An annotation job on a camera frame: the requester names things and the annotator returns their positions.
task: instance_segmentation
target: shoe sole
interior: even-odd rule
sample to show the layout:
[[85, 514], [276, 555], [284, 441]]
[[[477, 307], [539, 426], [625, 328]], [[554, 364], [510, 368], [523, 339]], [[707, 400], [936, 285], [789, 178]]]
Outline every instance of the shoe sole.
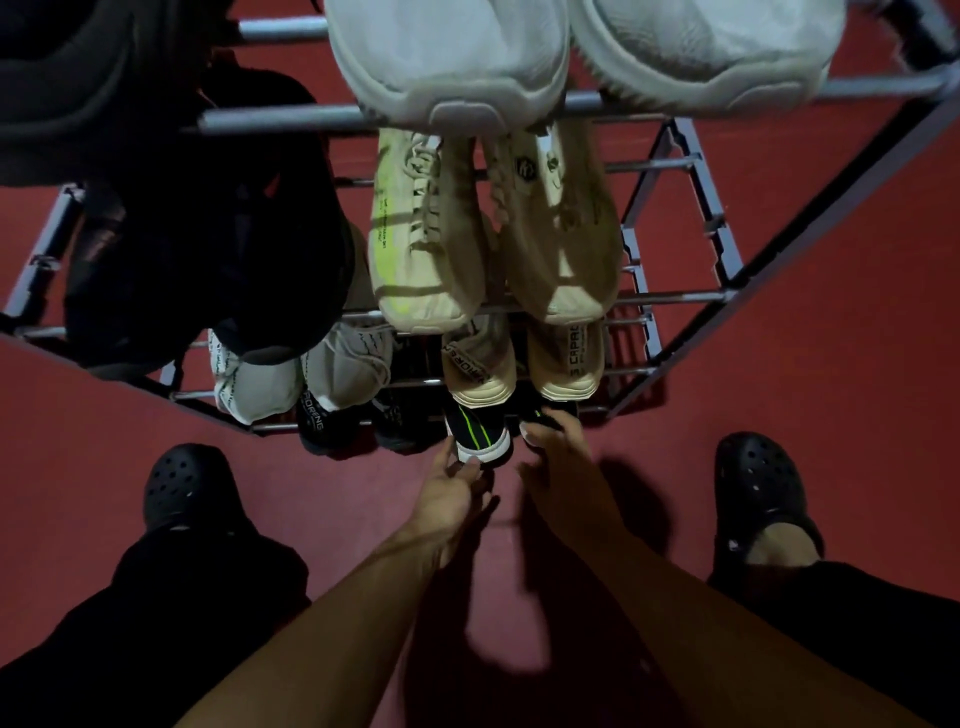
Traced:
[[483, 384], [476, 384], [466, 378], [445, 355], [442, 355], [442, 363], [446, 388], [453, 399], [464, 407], [503, 404], [516, 389], [516, 354], [513, 342], [507, 347], [507, 354], [493, 368], [491, 380]]
[[592, 397], [600, 388], [605, 362], [603, 339], [595, 336], [591, 339], [599, 342], [599, 354], [596, 351], [593, 352], [596, 361], [591, 371], [583, 376], [570, 378], [566, 372], [552, 366], [555, 359], [540, 345], [536, 336], [528, 333], [527, 366], [530, 369], [530, 379], [533, 381], [534, 388], [548, 400], [553, 401], [582, 401]]
[[[453, 435], [453, 432], [450, 430], [450, 425], [446, 422], [444, 422], [444, 425], [446, 426], [446, 434]], [[510, 450], [511, 443], [510, 430], [504, 427], [500, 438], [488, 448], [470, 449], [457, 443], [457, 459], [462, 463], [466, 463], [471, 457], [475, 457], [481, 463], [491, 463], [506, 455]]]
[[613, 37], [595, 0], [571, 0], [570, 28], [589, 70], [611, 91], [677, 116], [729, 116], [786, 110], [808, 101], [829, 63], [808, 56], [741, 63], [706, 82], [681, 81], [639, 61]]
[[335, 21], [330, 29], [330, 47], [344, 80], [360, 106], [378, 117], [381, 125], [458, 136], [504, 134], [546, 118], [566, 87], [568, 52], [550, 84], [541, 88], [525, 88], [511, 78], [425, 81], [404, 90], [388, 88], [339, 41]]

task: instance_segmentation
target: white sneaker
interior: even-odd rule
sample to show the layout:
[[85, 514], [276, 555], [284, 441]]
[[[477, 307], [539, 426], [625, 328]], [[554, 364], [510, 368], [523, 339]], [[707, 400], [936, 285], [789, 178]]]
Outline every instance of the white sneaker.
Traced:
[[506, 314], [474, 316], [444, 335], [446, 388], [466, 407], [502, 404], [516, 387], [516, 356]]
[[[347, 293], [347, 310], [373, 310], [370, 271], [363, 255], [364, 238], [354, 225], [356, 265]], [[316, 347], [300, 358], [303, 379], [317, 403], [327, 412], [369, 402], [390, 383], [394, 360], [394, 333], [387, 324], [354, 326], [343, 321]]]
[[603, 318], [620, 287], [623, 237], [589, 122], [487, 139], [484, 156], [517, 301], [547, 324]]
[[297, 403], [303, 379], [296, 359], [274, 366], [247, 364], [220, 343], [213, 329], [206, 336], [218, 409], [243, 425], [252, 425]]
[[333, 57], [357, 101], [425, 133], [506, 133], [564, 91], [567, 0], [326, 0]]
[[603, 324], [551, 327], [530, 322], [527, 364], [534, 387], [548, 400], [590, 398], [603, 377]]
[[493, 231], [473, 171], [471, 140], [380, 131], [368, 253], [376, 302], [400, 331], [451, 331], [484, 300]]
[[570, 0], [574, 42], [621, 96], [675, 116], [792, 109], [827, 77], [844, 0]]

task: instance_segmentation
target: crocs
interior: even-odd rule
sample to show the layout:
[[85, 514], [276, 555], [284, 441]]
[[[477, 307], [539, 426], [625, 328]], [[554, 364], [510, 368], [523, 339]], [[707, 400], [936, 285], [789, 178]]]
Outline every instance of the crocs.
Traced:
[[253, 529], [226, 457], [208, 445], [168, 449], [154, 464], [144, 489], [147, 533], [174, 526]]
[[773, 523], [799, 526], [824, 555], [824, 539], [806, 513], [800, 474], [780, 445], [756, 432], [735, 432], [717, 446], [714, 469], [714, 586], [744, 567], [756, 537]]

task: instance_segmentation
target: neon yellow accent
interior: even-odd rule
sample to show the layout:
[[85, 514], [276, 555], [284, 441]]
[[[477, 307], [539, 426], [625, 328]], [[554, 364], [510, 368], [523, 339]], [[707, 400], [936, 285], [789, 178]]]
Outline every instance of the neon yellow accent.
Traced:
[[483, 423], [480, 422], [479, 420], [477, 420], [477, 424], [480, 425], [480, 430], [483, 432], [483, 436], [487, 438], [487, 447], [491, 446], [493, 442], [490, 439], [490, 435], [487, 434], [487, 429], [483, 426]]
[[464, 421], [467, 423], [467, 430], [469, 430], [470, 437], [473, 439], [473, 444], [476, 446], [477, 449], [480, 449], [480, 443], [477, 441], [477, 436], [473, 434], [473, 427], [470, 426], [470, 417], [468, 417], [467, 412], [464, 411], [464, 406], [462, 404], [459, 406], [460, 406], [460, 414], [464, 416]]

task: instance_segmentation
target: black pants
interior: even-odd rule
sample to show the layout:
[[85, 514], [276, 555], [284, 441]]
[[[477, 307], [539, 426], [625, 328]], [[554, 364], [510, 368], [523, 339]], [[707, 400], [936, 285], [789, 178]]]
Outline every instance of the black pants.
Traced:
[[[308, 603], [292, 549], [255, 534], [166, 531], [109, 587], [0, 669], [0, 725], [172, 726]], [[938, 726], [960, 725], [960, 604], [845, 564], [803, 569], [760, 613]]]
[[960, 725], [960, 604], [846, 564], [798, 570], [757, 613], [831, 665], [936, 726]]
[[292, 548], [252, 530], [150, 534], [0, 669], [0, 725], [172, 726], [309, 603], [306, 577]]

